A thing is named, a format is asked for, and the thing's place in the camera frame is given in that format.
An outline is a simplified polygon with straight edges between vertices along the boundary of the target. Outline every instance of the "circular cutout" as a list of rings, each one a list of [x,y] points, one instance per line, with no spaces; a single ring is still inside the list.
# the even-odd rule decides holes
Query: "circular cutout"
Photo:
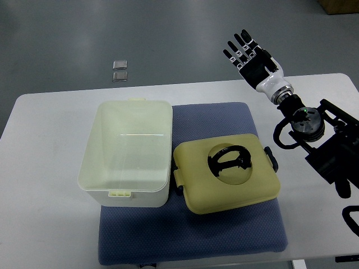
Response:
[[[251,155],[239,145],[223,143],[208,153],[208,166],[215,177],[229,185],[240,185],[252,175]]]

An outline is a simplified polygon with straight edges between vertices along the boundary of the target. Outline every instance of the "white plastic container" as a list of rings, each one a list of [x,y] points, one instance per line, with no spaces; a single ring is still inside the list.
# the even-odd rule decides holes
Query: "white plastic container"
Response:
[[[162,206],[168,198],[171,143],[168,102],[104,102],[91,129],[79,186],[103,206]]]

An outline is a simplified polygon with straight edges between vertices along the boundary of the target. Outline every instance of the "yellow lid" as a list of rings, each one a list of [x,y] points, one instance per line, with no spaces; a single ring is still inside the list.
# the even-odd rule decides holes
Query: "yellow lid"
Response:
[[[251,155],[250,168],[223,169],[216,177],[208,166],[208,156],[240,145]],[[230,152],[219,162],[236,158]],[[207,214],[253,205],[278,196],[280,182],[272,164],[254,134],[238,134],[184,142],[174,150],[177,186],[183,186],[187,207],[196,214]]]

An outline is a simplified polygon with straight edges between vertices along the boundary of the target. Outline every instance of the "black ring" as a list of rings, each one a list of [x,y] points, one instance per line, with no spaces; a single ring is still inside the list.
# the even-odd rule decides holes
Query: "black ring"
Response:
[[[224,156],[225,154],[231,152],[231,151],[238,151],[240,154],[239,156],[230,161],[224,161],[222,163],[219,163],[218,160]],[[251,163],[251,154],[243,146],[240,145],[232,145],[225,147],[224,149],[218,151],[213,157],[208,156],[208,166],[211,172],[216,176],[219,177],[219,172],[221,172],[223,169],[231,168],[237,166],[242,167],[243,169],[247,169],[252,167]]]

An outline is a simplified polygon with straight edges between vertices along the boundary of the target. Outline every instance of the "white robotic wrist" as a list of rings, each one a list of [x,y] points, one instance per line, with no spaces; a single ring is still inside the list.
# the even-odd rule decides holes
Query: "white robotic wrist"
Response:
[[[278,105],[281,101],[281,97],[285,94],[293,94],[294,89],[292,85],[284,79],[283,70],[279,63],[273,58],[272,61],[277,65],[278,70],[274,73],[268,71],[270,75],[256,86],[256,91],[265,93],[273,104]]]

